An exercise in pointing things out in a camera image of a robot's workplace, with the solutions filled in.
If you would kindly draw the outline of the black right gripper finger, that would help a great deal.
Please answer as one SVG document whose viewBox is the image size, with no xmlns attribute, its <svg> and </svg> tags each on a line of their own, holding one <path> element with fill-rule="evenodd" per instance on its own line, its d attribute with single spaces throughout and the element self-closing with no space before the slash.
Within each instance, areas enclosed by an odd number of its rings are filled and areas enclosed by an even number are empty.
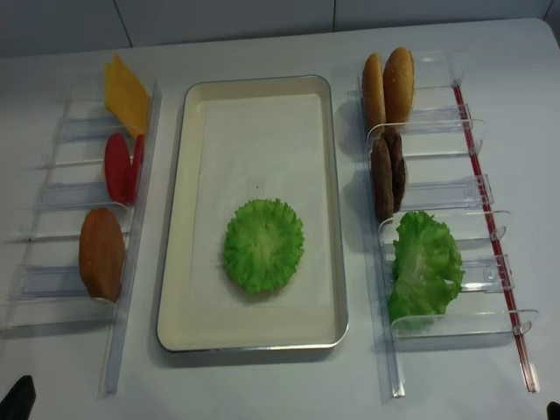
<svg viewBox="0 0 560 420">
<path fill-rule="evenodd" d="M 547 420 L 560 420 L 560 404 L 550 402 L 546 408 Z"/>
</svg>

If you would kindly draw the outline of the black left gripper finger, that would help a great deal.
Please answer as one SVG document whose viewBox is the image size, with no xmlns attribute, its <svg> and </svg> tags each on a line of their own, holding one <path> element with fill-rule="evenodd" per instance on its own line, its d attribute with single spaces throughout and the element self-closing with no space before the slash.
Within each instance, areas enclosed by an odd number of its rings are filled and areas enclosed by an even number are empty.
<svg viewBox="0 0 560 420">
<path fill-rule="evenodd" d="M 1 420 L 28 420 L 35 403 L 31 375 L 22 376 L 0 403 Z"/>
</svg>

